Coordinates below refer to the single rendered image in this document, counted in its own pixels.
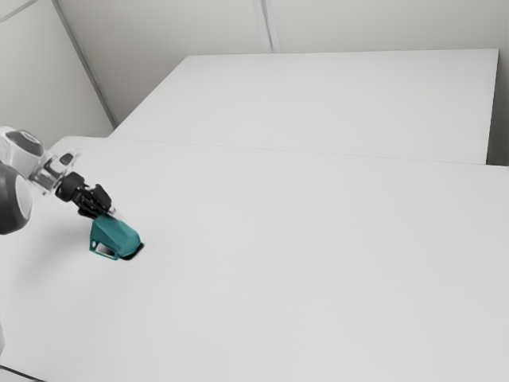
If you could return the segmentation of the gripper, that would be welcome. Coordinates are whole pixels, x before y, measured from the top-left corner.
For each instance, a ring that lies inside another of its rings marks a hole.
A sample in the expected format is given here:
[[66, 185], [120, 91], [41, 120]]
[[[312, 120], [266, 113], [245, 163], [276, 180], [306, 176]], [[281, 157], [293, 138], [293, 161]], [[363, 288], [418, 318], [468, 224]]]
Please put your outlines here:
[[107, 191], [99, 184], [92, 188], [87, 186], [85, 179], [76, 172], [62, 178], [55, 195], [63, 202], [73, 202], [78, 207], [78, 213], [89, 219], [94, 220], [102, 215], [123, 219]]

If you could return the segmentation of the teal faceted mug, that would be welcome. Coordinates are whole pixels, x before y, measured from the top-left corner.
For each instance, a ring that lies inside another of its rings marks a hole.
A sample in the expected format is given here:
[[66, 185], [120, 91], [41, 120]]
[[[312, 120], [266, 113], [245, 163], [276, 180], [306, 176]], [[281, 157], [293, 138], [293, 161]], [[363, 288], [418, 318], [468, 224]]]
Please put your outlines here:
[[143, 248], [140, 235], [123, 221], [108, 215], [98, 216], [92, 221], [90, 252], [108, 259], [129, 261]]

